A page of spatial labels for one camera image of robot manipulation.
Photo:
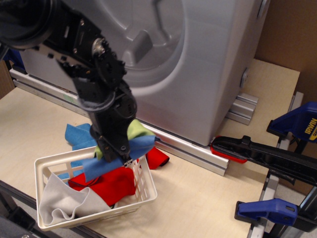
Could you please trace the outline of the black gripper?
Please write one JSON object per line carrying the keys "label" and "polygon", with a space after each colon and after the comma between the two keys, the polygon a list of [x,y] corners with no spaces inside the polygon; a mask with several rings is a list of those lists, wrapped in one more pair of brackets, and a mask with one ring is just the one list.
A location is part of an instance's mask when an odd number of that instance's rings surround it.
{"label": "black gripper", "polygon": [[119,158],[126,165],[131,160],[127,130],[136,118],[137,103],[124,81],[112,96],[113,100],[106,106],[89,113],[92,121],[90,133],[107,162]]}

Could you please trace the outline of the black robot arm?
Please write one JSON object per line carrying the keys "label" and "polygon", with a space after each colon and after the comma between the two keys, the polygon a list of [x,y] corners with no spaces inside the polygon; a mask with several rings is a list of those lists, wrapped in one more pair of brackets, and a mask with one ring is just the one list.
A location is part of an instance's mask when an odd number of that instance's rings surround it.
{"label": "black robot arm", "polygon": [[124,62],[91,20],[60,0],[3,0],[0,55],[10,49],[34,50],[56,60],[73,81],[105,160],[131,162],[127,130],[136,100],[123,79]]}

